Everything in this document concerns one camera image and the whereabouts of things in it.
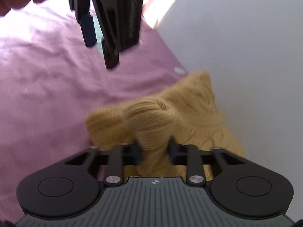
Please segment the mustard cable-knit sweater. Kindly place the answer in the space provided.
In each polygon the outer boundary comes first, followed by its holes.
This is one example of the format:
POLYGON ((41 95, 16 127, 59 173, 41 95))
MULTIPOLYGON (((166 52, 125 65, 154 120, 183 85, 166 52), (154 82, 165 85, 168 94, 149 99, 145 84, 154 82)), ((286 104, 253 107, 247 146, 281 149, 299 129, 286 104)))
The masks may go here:
POLYGON ((92 143, 100 150, 135 141, 141 145, 144 159, 138 166, 127 166, 125 177, 185 177, 186 168, 169 160, 170 138, 200 150, 221 147, 245 155, 217 108, 206 72, 190 74, 159 93, 98 108, 87 116, 85 124, 92 143))

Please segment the pink floral bed sheet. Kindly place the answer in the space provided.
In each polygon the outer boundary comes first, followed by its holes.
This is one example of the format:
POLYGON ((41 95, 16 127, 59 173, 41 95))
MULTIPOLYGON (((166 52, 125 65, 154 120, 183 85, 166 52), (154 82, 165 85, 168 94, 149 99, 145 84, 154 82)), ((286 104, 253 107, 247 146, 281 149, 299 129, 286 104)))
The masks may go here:
POLYGON ((1 219, 22 217, 15 192, 24 177, 90 147, 89 112, 186 76, 148 24, 140 37, 108 71, 101 47, 84 45, 68 0, 31 3, 1 18, 1 219))

